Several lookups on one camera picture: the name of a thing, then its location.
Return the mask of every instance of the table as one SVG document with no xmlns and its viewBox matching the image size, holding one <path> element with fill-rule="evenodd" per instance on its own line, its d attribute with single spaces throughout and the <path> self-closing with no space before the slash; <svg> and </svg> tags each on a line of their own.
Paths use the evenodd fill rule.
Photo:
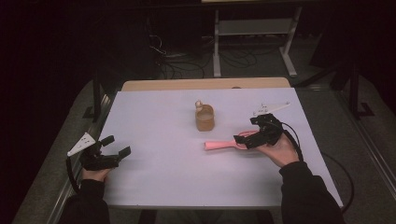
<svg viewBox="0 0 396 224">
<path fill-rule="evenodd" d="M 115 154 L 131 146 L 132 154 L 110 173 L 105 201 L 124 208 L 280 206 L 282 180 L 279 168 L 268 158 L 254 150 L 204 151 L 204 141 L 231 140 L 234 134 L 255 128 L 249 118 L 261 103 L 288 101 L 290 106 L 274 115 L 297 132 L 308 166 L 314 174 L 322 176 L 329 192 L 342 206 L 295 90 L 290 85 L 269 88 L 270 82 L 264 82 L 265 79 L 125 83 L 101 134 L 101 138 L 114 135 L 116 141 L 102 151 Z M 228 88 L 238 81 L 244 89 L 225 89 L 227 85 L 222 80 L 229 81 Z M 208 89 L 211 81 L 221 83 L 219 88 L 214 84 Z M 205 85 L 193 87 L 192 82 Z M 249 82 L 254 84 L 253 89 L 247 89 Z M 162 84 L 165 91 L 159 91 Z M 180 84 L 180 90 L 171 84 Z M 194 103 L 198 99 L 215 109 L 216 126 L 211 132 L 199 132 L 195 127 Z"/>
</svg>

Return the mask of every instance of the pink toy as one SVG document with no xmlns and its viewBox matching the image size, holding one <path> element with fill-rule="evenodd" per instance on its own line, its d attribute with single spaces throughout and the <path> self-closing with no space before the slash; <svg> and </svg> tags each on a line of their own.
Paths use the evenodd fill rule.
<svg viewBox="0 0 396 224">
<path fill-rule="evenodd" d="M 257 131 L 246 131 L 242 132 L 238 135 L 240 136 L 249 136 L 251 134 L 256 133 Z M 219 148 L 225 148 L 225 147 L 235 147 L 237 149 L 247 149 L 247 147 L 243 144 L 236 144 L 235 140 L 228 141 L 228 142 L 205 142 L 205 150 L 213 150 L 213 149 L 219 149 Z"/>
</svg>

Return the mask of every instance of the hand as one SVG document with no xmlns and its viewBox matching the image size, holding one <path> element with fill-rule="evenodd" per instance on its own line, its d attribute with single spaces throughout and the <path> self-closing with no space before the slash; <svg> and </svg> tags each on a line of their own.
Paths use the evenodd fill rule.
<svg viewBox="0 0 396 224">
<path fill-rule="evenodd" d="M 82 179 L 92 179 L 105 182 L 105 179 L 110 171 L 111 169 L 88 171 L 85 168 L 82 168 Z"/>
<path fill-rule="evenodd" d="M 274 146 L 265 144 L 256 148 L 268 156 L 279 167 L 299 160 L 293 144 L 283 133 Z"/>
</svg>

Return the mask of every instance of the black cable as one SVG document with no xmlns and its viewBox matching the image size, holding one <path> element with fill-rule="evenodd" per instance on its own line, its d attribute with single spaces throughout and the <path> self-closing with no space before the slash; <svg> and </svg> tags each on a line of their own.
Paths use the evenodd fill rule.
<svg viewBox="0 0 396 224">
<path fill-rule="evenodd" d="M 166 67 L 168 66 L 168 64 L 167 64 L 167 63 L 162 63 L 162 65 L 163 65 L 163 66 L 161 66 L 160 69 L 161 69 L 161 72 L 163 73 L 163 79 L 168 79 L 168 75 L 167 75 L 168 73 L 172 73 L 172 76 L 171 76 L 171 77 L 173 77 L 174 74 L 175 74 L 175 68 L 169 65 L 169 66 L 171 67 L 172 71 L 168 71 L 168 70 L 166 69 Z"/>
<path fill-rule="evenodd" d="M 291 128 L 291 126 L 289 125 L 289 124 L 287 124 L 287 123 L 284 123 L 284 122 L 281 122 L 281 124 L 284 124 L 284 125 L 286 125 L 286 126 L 288 126 L 293 132 L 294 132 L 294 135 L 296 136 L 296 138 L 297 138 L 297 145 L 298 145 L 298 147 L 300 147 L 300 139 L 298 138 L 298 135 L 297 135 L 297 132 L 296 131 L 294 131 L 294 129 L 293 128 Z"/>
<path fill-rule="evenodd" d="M 171 79 L 182 79 L 182 78 L 183 78 L 183 74 L 181 74 L 181 72 L 179 71 L 175 71 L 174 74 L 171 76 Z"/>
<path fill-rule="evenodd" d="M 70 160 L 70 157 L 67 157 L 66 159 L 66 168 L 67 168 L 67 175 L 69 176 L 70 184 L 73 187 L 73 190 L 78 193 L 79 192 L 79 187 L 77 184 L 76 179 L 74 178 L 73 175 L 73 170 L 72 170 L 72 162 Z"/>
<path fill-rule="evenodd" d="M 342 208 L 341 212 L 344 214 L 347 209 L 349 208 L 350 205 L 352 205 L 353 199 L 355 197 L 355 185 L 353 183 L 352 180 L 352 176 L 349 174 L 349 172 L 347 171 L 347 169 L 343 166 L 343 164 L 341 164 L 341 162 L 339 162 L 338 160 L 336 160 L 335 158 L 333 158 L 332 156 L 330 156 L 329 154 L 326 154 L 325 152 L 320 151 L 320 153 L 323 156 L 326 156 L 327 158 L 331 159 L 332 161 L 334 161 L 335 163 L 337 163 L 337 165 L 340 166 L 340 168 L 346 173 L 346 176 L 349 180 L 350 183 L 350 197 L 348 202 L 346 203 L 346 205 Z"/>
<path fill-rule="evenodd" d="M 192 51 L 192 52 L 178 53 L 178 54 L 166 54 L 163 57 L 168 62 L 173 62 L 174 60 L 177 60 L 176 62 L 191 63 L 199 60 L 201 58 L 201 55 Z"/>
<path fill-rule="evenodd" d="M 243 49 L 231 49 L 230 54 L 233 55 L 236 59 L 246 58 L 249 55 L 251 55 L 249 50 L 244 51 Z"/>
<path fill-rule="evenodd" d="M 208 57 L 208 59 L 205 61 L 205 63 L 204 63 L 203 65 L 200 65 L 200 64 L 198 64 L 198 63 L 193 63 L 193 62 L 197 61 L 197 59 L 198 59 L 198 58 L 194 58 L 194 57 L 192 57 L 192 58 L 187 58 L 186 61 L 173 61 L 173 60 L 166 59 L 165 62 L 163 62 L 163 64 L 165 64 L 165 66 L 166 66 L 166 65 L 167 65 L 167 66 L 170 66 L 170 67 L 172 68 L 174 74 L 175 74 L 176 72 L 178 72 L 178 73 L 180 74 L 180 78 L 183 78 L 183 76 L 181 75 L 181 72 L 176 71 L 175 69 L 179 69 L 179 70 L 182 70 L 182 71 L 197 71 L 197 70 L 201 70 L 201 72 L 202 72 L 202 78 L 204 78 L 204 77 L 205 77 L 205 69 L 204 69 L 204 68 L 207 67 L 207 65 L 210 63 L 211 57 Z M 177 66 L 177 64 L 192 65 L 192 66 L 194 66 L 194 67 L 196 67 L 196 68 L 192 68 L 192 69 L 190 69 L 190 68 L 184 68 L 184 67 L 182 67 L 182 66 Z"/>
<path fill-rule="evenodd" d="M 241 40 L 239 40 L 239 46 L 240 46 L 240 47 L 246 47 L 246 46 L 242 43 Z M 219 55 L 220 55 L 220 57 L 222 58 L 222 60 L 223 60 L 225 63 L 227 63 L 228 65 L 230 65 L 230 66 L 232 66 L 232 67 L 236 67 L 236 68 L 248 68 L 248 67 L 250 67 L 251 65 L 254 65 L 254 64 L 256 64 L 256 63 L 258 62 L 256 56 L 272 53 L 272 52 L 274 52 L 275 50 L 279 49 L 279 47 L 282 47 L 282 46 L 284 46 L 284 44 L 276 45 L 275 47 L 269 49 L 268 51 L 260 52 L 260 53 L 255 53 L 255 52 L 254 52 L 255 49 L 246 50 L 246 52 L 245 52 L 244 50 L 241 50 L 241 49 L 238 50 L 238 51 L 242 52 L 243 55 L 236 55 L 236 53 L 231 53 L 231 52 L 230 52 L 231 56 L 234 57 L 236 60 L 232 59 L 231 57 L 226 56 L 223 52 L 222 52 L 222 53 L 219 53 Z M 250 62 L 250 61 L 249 61 L 249 59 L 248 59 L 249 56 L 253 58 L 253 62 Z M 244 59 L 245 61 L 244 61 L 244 62 L 239 62 L 239 61 L 237 61 L 237 60 L 239 60 L 239 59 Z"/>
<path fill-rule="evenodd" d="M 170 77 L 170 79 L 176 79 L 175 78 L 175 74 L 180 74 L 180 78 L 183 78 L 183 75 L 181 74 L 181 72 L 179 72 L 179 71 L 176 71 L 175 70 L 175 67 L 173 66 L 173 65 L 171 65 L 170 63 L 163 63 L 163 65 L 165 66 L 165 68 L 166 68 L 166 66 L 168 66 L 168 67 L 170 67 L 171 69 L 172 69 L 172 76 Z"/>
</svg>

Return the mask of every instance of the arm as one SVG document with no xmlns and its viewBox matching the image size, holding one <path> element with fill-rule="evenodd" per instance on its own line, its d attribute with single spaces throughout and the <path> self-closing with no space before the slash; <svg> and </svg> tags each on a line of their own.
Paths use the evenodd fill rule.
<svg viewBox="0 0 396 224">
<path fill-rule="evenodd" d="M 59 224 L 64 223 L 110 223 L 107 203 L 103 200 L 105 178 L 109 169 L 102 171 L 82 170 L 78 194 L 67 199 Z"/>
<path fill-rule="evenodd" d="M 345 223 L 341 209 L 327 191 L 320 176 L 312 175 L 307 164 L 298 160 L 288 137 L 282 134 L 274 146 L 257 147 L 281 167 L 282 218 L 290 223 Z"/>
</svg>

